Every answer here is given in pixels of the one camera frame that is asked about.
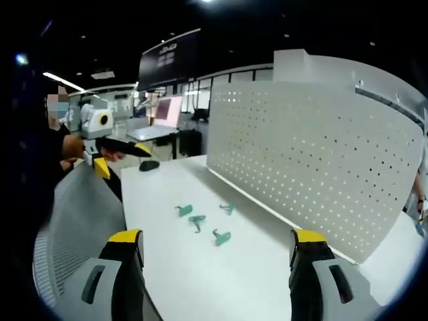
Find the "person's left hand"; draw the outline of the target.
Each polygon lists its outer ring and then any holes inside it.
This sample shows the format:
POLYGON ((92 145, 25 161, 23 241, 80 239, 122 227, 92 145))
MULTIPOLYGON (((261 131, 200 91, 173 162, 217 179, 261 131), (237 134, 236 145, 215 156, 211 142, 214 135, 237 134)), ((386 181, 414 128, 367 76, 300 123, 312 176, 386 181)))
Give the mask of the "person's left hand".
POLYGON ((65 135, 62 144, 63 159, 84 158, 84 142, 79 136, 65 135))

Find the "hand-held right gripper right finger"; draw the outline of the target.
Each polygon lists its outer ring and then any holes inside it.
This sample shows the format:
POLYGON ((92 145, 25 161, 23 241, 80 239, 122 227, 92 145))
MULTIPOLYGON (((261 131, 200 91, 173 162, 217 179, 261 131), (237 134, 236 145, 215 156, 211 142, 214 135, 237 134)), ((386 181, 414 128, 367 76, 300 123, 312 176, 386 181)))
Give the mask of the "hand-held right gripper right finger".
POLYGON ((292 320, 374 320, 381 306, 355 266, 335 256, 315 231, 291 230, 292 320))

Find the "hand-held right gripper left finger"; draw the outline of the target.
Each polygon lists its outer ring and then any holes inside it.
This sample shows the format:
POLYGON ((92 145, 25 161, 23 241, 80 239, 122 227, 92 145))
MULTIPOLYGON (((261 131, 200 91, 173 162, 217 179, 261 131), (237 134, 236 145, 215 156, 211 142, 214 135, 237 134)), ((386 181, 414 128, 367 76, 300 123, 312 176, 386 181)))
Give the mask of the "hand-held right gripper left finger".
POLYGON ((143 232, 111 236, 64 284, 64 320, 142 320, 143 232))

